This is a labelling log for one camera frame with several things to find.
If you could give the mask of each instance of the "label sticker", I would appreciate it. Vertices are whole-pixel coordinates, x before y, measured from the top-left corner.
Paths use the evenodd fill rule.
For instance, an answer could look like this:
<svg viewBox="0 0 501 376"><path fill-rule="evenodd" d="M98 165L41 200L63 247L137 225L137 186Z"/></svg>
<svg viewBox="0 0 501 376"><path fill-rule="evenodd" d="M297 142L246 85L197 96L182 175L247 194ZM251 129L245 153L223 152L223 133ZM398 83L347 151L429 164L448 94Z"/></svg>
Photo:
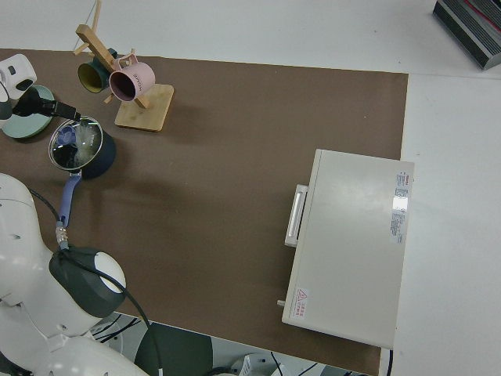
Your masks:
<svg viewBox="0 0 501 376"><path fill-rule="evenodd" d="M296 287L296 293L294 294L294 304L292 306L292 318L293 319L305 319L306 315L306 305L308 304L308 296L310 294L309 290L305 288Z"/></svg>
<svg viewBox="0 0 501 376"><path fill-rule="evenodd" d="M407 172L400 172L395 182L393 208L391 209L390 234L393 243L401 244L404 241L405 220L409 205L409 179Z"/></svg>

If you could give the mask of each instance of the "teal plate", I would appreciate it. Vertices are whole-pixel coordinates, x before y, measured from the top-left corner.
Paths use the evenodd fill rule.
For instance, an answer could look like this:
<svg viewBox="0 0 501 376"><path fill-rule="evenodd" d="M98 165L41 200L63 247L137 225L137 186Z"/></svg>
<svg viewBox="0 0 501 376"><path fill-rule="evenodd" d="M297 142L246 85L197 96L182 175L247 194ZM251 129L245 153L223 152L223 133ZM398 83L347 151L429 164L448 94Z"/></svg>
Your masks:
<svg viewBox="0 0 501 376"><path fill-rule="evenodd" d="M41 98L54 100L54 95L45 86L34 85ZM25 139L41 132L52 120L52 117L33 114L22 117L13 115L2 128L2 131L13 139Z"/></svg>

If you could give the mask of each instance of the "white box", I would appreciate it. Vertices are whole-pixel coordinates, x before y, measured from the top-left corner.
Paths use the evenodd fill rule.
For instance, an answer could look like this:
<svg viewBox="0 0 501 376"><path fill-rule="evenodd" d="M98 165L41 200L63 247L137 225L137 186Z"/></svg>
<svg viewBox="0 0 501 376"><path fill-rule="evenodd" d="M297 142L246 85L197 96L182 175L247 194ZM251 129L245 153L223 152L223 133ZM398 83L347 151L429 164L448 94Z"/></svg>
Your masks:
<svg viewBox="0 0 501 376"><path fill-rule="evenodd" d="M316 151L284 323L393 349L413 170Z"/></svg>

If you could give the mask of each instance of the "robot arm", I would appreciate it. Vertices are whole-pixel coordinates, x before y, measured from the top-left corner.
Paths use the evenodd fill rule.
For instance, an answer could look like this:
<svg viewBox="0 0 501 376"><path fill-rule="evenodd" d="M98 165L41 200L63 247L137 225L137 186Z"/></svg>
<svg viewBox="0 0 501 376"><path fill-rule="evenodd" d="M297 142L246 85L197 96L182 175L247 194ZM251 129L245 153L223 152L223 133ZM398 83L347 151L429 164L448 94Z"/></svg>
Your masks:
<svg viewBox="0 0 501 376"><path fill-rule="evenodd" d="M88 248L72 252L79 262L125 285L111 256ZM121 354L88 337L90 328L123 300L103 311L106 296L114 295L121 293L101 277L72 269L44 245L28 189L0 174L0 358L34 376L146 376Z"/></svg>
<svg viewBox="0 0 501 376"><path fill-rule="evenodd" d="M0 129L13 114L42 114L80 120L74 107L41 98L32 86L36 81L37 75L25 55L17 54L0 61Z"/></svg>

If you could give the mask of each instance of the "wooden base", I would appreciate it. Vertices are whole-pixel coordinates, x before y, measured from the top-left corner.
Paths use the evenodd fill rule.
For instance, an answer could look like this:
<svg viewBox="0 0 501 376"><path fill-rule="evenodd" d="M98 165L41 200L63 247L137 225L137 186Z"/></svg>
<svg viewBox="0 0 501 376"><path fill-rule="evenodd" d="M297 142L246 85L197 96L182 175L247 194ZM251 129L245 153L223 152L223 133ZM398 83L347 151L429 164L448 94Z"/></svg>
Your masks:
<svg viewBox="0 0 501 376"><path fill-rule="evenodd" d="M144 96L150 102L148 108L141 108L135 102L122 102L115 124L123 128L161 131L174 96L174 87L155 84Z"/></svg>

